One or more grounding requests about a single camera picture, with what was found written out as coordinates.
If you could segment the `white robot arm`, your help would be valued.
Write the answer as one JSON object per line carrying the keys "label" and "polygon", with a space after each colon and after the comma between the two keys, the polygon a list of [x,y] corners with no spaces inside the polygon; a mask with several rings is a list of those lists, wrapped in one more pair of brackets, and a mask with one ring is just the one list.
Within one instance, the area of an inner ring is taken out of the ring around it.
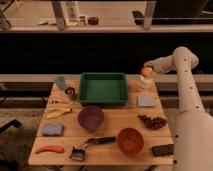
{"label": "white robot arm", "polygon": [[205,112],[191,70],[198,57],[178,47],[167,57],[144,64],[153,74],[177,72],[179,111],[176,118],[173,171],[213,171],[213,117]]}

